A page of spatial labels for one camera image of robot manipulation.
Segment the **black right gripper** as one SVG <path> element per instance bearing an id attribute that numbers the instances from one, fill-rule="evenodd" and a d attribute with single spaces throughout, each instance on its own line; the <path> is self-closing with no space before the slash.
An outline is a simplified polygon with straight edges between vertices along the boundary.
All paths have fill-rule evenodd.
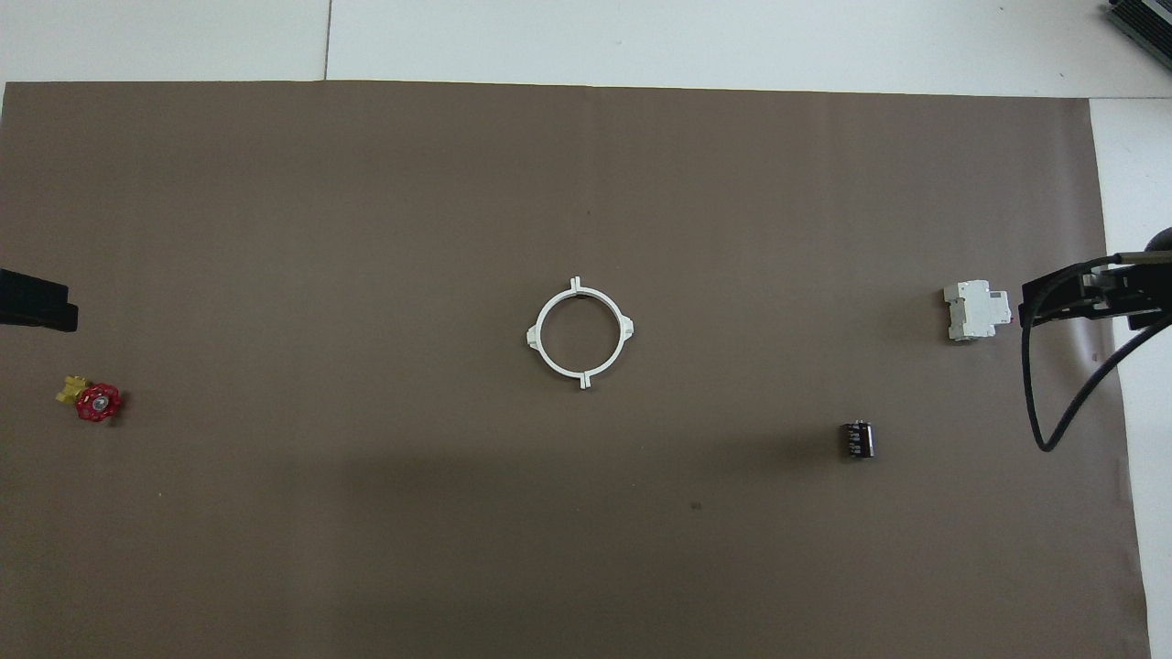
<path id="1" fill-rule="evenodd" d="M 1097 288 L 1096 297 L 1086 292 Z M 1022 325 L 1068 319 L 1127 317 L 1129 330 L 1146 330 L 1171 313 L 1171 263 L 1092 269 L 1072 265 L 1021 286 Z"/>

